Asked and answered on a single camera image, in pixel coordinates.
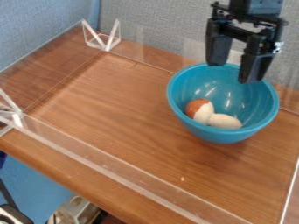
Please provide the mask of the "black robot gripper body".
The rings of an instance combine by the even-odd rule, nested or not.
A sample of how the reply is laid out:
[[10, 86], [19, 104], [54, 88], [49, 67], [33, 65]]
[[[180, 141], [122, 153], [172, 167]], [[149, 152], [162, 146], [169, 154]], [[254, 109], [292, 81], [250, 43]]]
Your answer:
[[282, 33], [289, 22], [281, 17], [285, 0], [229, 0], [212, 4], [212, 17], [222, 23], [222, 33], [244, 43], [254, 34], [273, 43], [274, 54], [281, 53]]

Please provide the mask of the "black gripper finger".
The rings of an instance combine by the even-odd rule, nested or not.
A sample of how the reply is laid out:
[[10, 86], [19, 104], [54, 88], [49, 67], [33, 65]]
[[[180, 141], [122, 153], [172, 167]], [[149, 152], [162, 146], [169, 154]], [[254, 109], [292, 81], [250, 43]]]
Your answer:
[[229, 61], [233, 38], [222, 33], [222, 23], [209, 19], [206, 31], [206, 61], [210, 66], [224, 66]]
[[273, 43], [266, 40], [266, 37], [258, 34], [250, 36], [241, 58], [238, 81], [242, 84], [262, 81], [274, 57]]

